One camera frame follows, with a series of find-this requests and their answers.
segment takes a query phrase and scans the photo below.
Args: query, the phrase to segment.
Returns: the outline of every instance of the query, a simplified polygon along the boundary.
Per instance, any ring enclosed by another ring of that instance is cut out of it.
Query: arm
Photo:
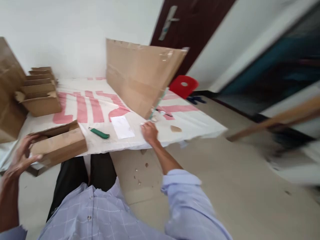
[[[20,175],[33,163],[42,158],[41,155],[26,158],[31,141],[38,135],[27,136],[23,139],[21,146],[8,170],[1,179],[0,185],[0,239],[8,236],[8,230],[19,226],[18,192]]]
[[[154,123],[146,122],[141,126],[144,139],[151,145],[155,151],[164,175],[173,169],[183,169],[180,164],[161,146],[158,141],[158,130]]]
[[[157,154],[164,174],[161,191],[168,196],[171,215],[165,226],[166,234],[184,240],[231,240],[230,234],[216,219],[210,200],[200,187],[201,181],[183,170],[161,146],[154,123],[146,122],[141,130]]]

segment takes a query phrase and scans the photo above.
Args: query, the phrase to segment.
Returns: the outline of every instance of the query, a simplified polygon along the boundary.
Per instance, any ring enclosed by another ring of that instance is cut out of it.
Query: black pants
[[[90,185],[106,192],[114,185],[116,177],[117,174],[109,153],[91,155]],[[60,206],[62,200],[83,182],[89,185],[83,157],[74,157],[61,163],[47,221]]]

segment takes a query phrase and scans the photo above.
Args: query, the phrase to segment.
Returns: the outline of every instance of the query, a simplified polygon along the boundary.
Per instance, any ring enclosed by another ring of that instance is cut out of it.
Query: door handle
[[[167,35],[167,32],[169,30],[169,27],[171,25],[171,22],[178,22],[180,21],[179,18],[174,18],[174,14],[176,13],[176,10],[177,10],[178,6],[171,6],[171,8],[169,9],[169,13],[167,15],[167,19],[166,21],[164,22],[164,25],[163,25],[163,28],[162,28],[162,31],[161,31],[161,34],[160,34],[160,37],[159,37],[159,41],[163,41],[164,38],[166,37]]]

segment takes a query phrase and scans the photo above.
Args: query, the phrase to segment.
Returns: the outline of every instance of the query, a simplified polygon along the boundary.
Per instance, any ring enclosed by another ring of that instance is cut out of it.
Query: shirt sleeve
[[[25,240],[27,237],[27,231],[22,226],[11,228],[8,231],[0,233],[0,240]]]
[[[170,220],[165,226],[167,235],[175,239],[232,240],[219,222],[201,181],[191,173],[174,169],[163,176],[161,191],[168,196]]]

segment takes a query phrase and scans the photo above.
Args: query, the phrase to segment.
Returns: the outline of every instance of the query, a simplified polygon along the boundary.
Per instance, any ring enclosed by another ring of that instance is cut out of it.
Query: green utility knife
[[[109,134],[105,134],[95,128],[89,128],[89,130],[103,139],[108,139],[110,137]]]

